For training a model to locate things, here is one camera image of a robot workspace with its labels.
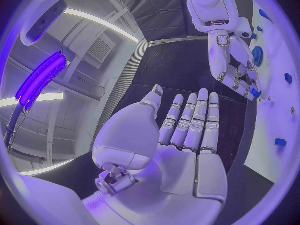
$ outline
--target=ceiling vent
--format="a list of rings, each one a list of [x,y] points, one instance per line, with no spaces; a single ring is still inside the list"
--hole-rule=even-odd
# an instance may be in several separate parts
[[[103,62],[115,46],[116,44],[113,43],[113,41],[110,40],[108,36],[102,34],[89,48],[87,53],[103,64]]]

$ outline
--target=fluorescent light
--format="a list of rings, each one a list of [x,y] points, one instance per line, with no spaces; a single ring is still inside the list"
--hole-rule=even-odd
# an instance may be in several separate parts
[[[43,93],[41,94],[38,99],[38,101],[53,101],[53,100],[62,100],[64,99],[64,93],[63,92],[54,92],[54,93]],[[0,108],[11,106],[11,105],[17,105],[18,102],[14,97],[6,98],[0,100]]]
[[[116,31],[117,33],[119,34],[122,34],[124,35],[125,37],[131,39],[132,41],[134,41],[135,43],[139,43],[139,40],[137,38],[135,38],[134,36],[130,35],[128,32],[122,30],[121,28],[113,25],[112,23],[108,22],[108,21],[105,21],[99,17],[96,17],[96,16],[93,16],[91,14],[88,14],[88,13],[85,13],[83,11],[77,11],[77,10],[73,10],[73,9],[70,9],[70,8],[67,8],[66,11],[64,12],[65,14],[71,14],[71,15],[75,15],[75,16],[79,16],[79,17],[82,17],[84,19],[89,19],[89,20],[92,20],[96,23],[99,23],[101,25],[104,25],[114,31]]]
[[[69,160],[69,161],[65,161],[65,162],[62,162],[60,164],[57,164],[57,165],[54,165],[54,166],[49,166],[49,167],[46,167],[46,168],[42,168],[42,169],[38,169],[38,170],[34,170],[34,171],[23,171],[23,172],[19,172],[20,175],[22,176],[32,176],[32,175],[37,175],[37,174],[42,174],[42,173],[45,173],[45,172],[49,172],[53,169],[57,169],[65,164],[68,164],[69,162],[73,161],[74,159],[72,160]]]

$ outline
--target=blue gear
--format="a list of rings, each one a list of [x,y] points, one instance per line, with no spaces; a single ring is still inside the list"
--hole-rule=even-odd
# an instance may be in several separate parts
[[[261,92],[261,91],[256,91],[254,88],[252,89],[251,93],[253,94],[253,96],[254,96],[256,99],[259,99],[260,96],[262,95],[262,92]]]
[[[263,59],[264,59],[264,52],[263,49],[260,46],[256,46],[253,51],[253,58],[254,58],[254,65],[255,66],[260,66],[263,63]]]

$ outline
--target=glowing purple tube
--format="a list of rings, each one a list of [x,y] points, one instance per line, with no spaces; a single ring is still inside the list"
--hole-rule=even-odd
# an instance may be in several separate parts
[[[17,92],[15,98],[17,100],[20,99],[20,97],[23,95],[25,90],[29,87],[29,85],[32,83],[33,80],[43,71],[49,64],[51,64],[53,61],[55,61],[57,58],[62,56],[62,51],[59,51],[55,53],[52,57],[48,58],[45,62],[43,62],[31,75],[27,80],[24,82],[24,84],[21,86],[19,91]]]
[[[67,59],[65,59],[60,66],[41,84],[41,86],[35,91],[35,93],[31,96],[29,102],[27,103],[25,109],[28,111],[32,108],[40,94],[44,91],[44,89],[51,83],[51,81],[60,74],[67,67]]]
[[[47,67],[41,71],[38,76],[30,83],[30,86],[24,91],[21,99],[20,104],[25,106],[31,96],[39,89],[39,87],[47,80],[47,78],[55,72],[63,63],[67,63],[67,59],[65,56],[61,56],[57,58],[55,61],[50,63]]]

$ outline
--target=purple led light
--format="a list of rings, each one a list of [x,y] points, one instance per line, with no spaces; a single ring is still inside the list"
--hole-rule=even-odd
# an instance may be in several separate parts
[[[29,102],[27,103],[25,109],[30,110],[38,97],[41,95],[41,93],[44,91],[44,89],[51,83],[51,81],[60,74],[65,68],[67,67],[67,59],[65,59],[60,66],[45,80],[41,86],[35,91],[35,93],[30,98]]]
[[[47,67],[49,64],[51,64],[53,61],[55,61],[57,58],[59,58],[60,56],[62,56],[62,51],[59,51],[57,53],[55,53],[52,57],[50,57],[49,59],[47,59],[45,62],[43,62],[30,76],[29,78],[27,78],[27,80],[23,83],[23,85],[21,86],[21,88],[19,89],[19,91],[17,92],[15,98],[17,100],[20,99],[20,97],[23,95],[23,93],[25,92],[25,90],[29,87],[29,85],[33,82],[33,80],[35,80],[35,78],[41,73],[41,71],[43,71],[45,69],[45,67]]]
[[[63,62],[67,62],[65,56],[60,56],[55,61],[50,63],[43,71],[39,73],[39,75],[30,83],[30,86],[23,93],[20,104],[25,106],[28,100],[32,97],[32,95],[39,89],[39,87],[47,80],[47,78],[55,72],[55,70],[61,66]]]

